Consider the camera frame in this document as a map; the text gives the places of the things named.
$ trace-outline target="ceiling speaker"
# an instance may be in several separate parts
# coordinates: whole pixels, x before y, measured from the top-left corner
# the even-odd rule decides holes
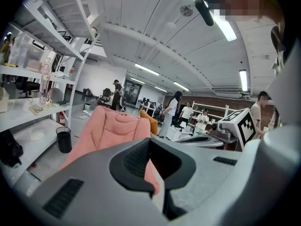
[[[185,17],[189,17],[193,14],[193,10],[192,10],[191,6],[184,5],[180,8],[180,13]]]

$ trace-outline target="pink chair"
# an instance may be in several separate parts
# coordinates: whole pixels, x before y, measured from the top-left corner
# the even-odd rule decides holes
[[[87,153],[146,137],[151,137],[151,125],[148,119],[120,114],[98,106],[85,124],[77,144],[61,169]],[[144,179],[155,187],[155,194],[158,194],[159,184],[151,160],[146,166]]]

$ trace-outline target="black microphone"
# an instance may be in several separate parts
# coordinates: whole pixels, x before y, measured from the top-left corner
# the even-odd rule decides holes
[[[194,4],[199,11],[199,13],[202,15],[205,23],[208,26],[214,25],[213,17],[210,14],[209,8],[206,6],[204,0],[194,0]]]

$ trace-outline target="woman with long black hair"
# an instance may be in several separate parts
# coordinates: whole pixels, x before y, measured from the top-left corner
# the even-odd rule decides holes
[[[172,99],[170,100],[168,108],[166,108],[166,110],[162,113],[162,115],[164,116],[164,122],[159,132],[160,137],[166,137],[168,128],[171,125],[173,116],[177,110],[178,103],[180,102],[181,98],[182,98],[182,92],[177,91],[172,97]]]

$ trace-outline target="air conditioning unit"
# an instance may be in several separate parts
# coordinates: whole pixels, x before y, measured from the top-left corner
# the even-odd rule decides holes
[[[213,91],[218,97],[234,99],[242,97],[239,87],[214,87]]]

